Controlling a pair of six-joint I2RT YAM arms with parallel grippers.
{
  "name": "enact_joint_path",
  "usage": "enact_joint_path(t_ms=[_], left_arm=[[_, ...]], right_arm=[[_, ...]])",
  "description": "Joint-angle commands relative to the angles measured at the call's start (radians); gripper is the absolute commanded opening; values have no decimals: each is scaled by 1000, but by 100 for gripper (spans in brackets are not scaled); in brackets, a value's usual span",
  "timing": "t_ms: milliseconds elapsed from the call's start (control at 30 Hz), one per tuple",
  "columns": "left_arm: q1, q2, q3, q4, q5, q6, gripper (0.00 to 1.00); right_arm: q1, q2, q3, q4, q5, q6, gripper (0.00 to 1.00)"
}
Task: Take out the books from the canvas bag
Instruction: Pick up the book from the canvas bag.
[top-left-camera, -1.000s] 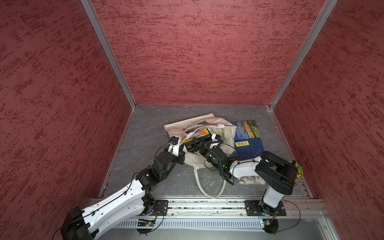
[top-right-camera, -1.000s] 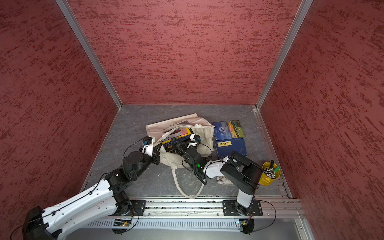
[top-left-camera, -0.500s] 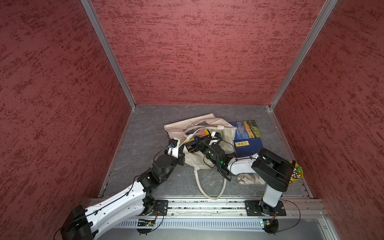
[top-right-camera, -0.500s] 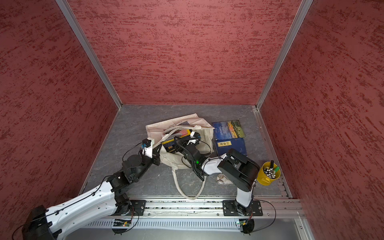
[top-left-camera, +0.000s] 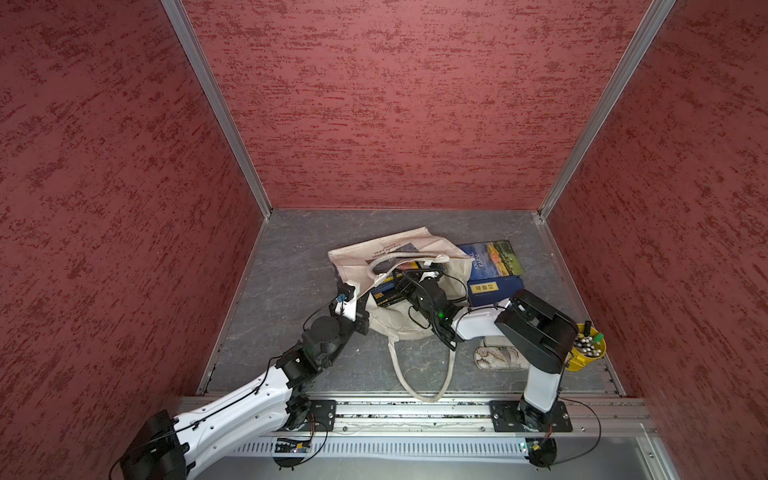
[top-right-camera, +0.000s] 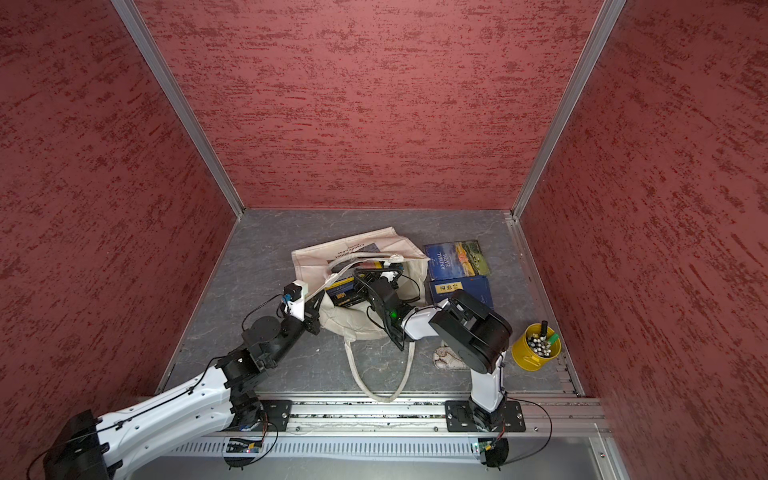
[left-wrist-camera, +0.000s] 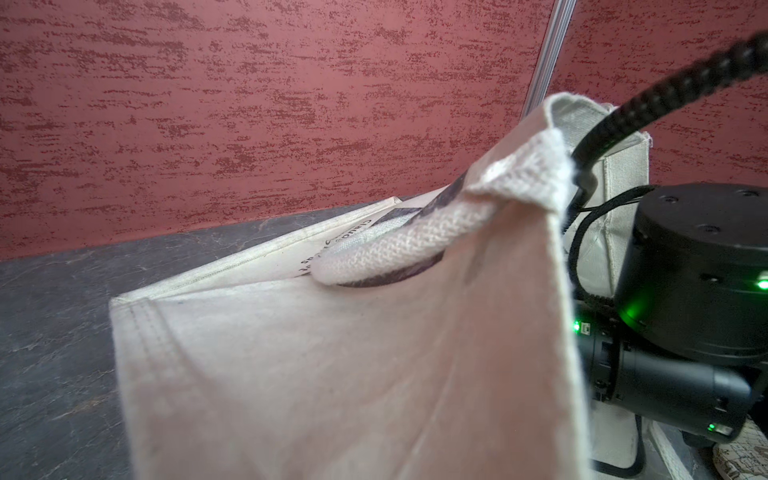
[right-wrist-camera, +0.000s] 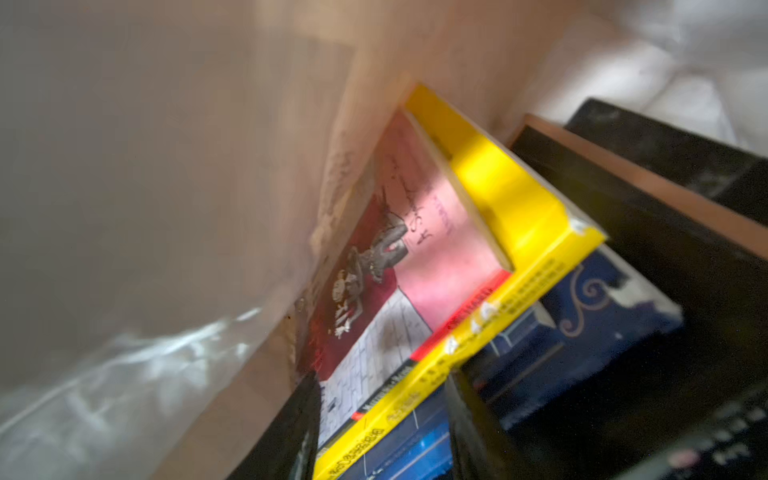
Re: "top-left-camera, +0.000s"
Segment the yellow spine book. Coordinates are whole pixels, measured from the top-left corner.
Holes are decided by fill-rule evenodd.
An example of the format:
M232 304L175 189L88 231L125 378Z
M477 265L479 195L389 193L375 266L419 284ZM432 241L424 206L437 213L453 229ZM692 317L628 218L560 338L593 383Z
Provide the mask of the yellow spine book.
M420 264L418 262L406 262L402 263L400 265L397 265L394 267L390 272L388 272L377 284L377 287L383 286L383 285L389 285L394 284L395 281L400 278L404 272L411 271L411 270L418 270L420 268Z

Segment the beige canvas tote bag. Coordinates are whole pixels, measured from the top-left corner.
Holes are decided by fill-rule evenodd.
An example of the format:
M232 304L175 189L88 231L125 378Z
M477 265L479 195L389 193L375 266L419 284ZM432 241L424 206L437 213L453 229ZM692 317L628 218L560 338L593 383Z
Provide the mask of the beige canvas tote bag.
M343 316L352 320L369 315L370 328L388 338L388 349L395 373L405 390L415 399L425 403L439 401L452 379L455 351L449 350L448 371L440 391L434 396L422 396L406 381L400 369L395 343L400 340L418 340L430 330L422 330L408 317L410 304L407 300L390 307L378 307L371 297L371 290L394 267L406 262L418 262L423 276L444 272L459 278L462 285L447 277L439 280L449 298L462 297L460 307L468 304L467 281L472 270L472 258L449 240L432 235L425 227L393 234L356 245L332 250L329 259L336 268L341 283L356 286L355 298L345 305Z

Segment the Animal Farm book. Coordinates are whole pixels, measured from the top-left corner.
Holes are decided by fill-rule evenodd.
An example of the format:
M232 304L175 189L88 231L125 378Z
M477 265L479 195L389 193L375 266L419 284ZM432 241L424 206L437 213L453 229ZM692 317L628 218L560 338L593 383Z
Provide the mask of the Animal Farm book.
M522 276L524 269L509 240L467 243L458 248L472 258L469 280Z

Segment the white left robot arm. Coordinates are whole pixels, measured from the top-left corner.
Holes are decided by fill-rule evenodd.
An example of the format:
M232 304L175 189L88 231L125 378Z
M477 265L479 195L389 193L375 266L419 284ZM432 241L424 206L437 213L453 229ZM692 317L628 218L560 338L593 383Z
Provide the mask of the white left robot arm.
M245 386L196 410L149 417L115 462L124 479L194 479L252 436L307 421L307 388L332 366L355 333L369 331L366 314L331 314L313 321L290 349L268 360Z

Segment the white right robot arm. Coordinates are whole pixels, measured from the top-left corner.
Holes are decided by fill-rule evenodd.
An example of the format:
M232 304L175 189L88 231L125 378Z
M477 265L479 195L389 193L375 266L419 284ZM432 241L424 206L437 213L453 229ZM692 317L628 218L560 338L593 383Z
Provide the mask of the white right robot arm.
M412 271L404 272L395 289L450 351L466 340L505 337L528 362L513 425L531 432L553 428L563 373L579 334L576 322L525 289L500 303L460 307L439 285L442 276L417 280Z

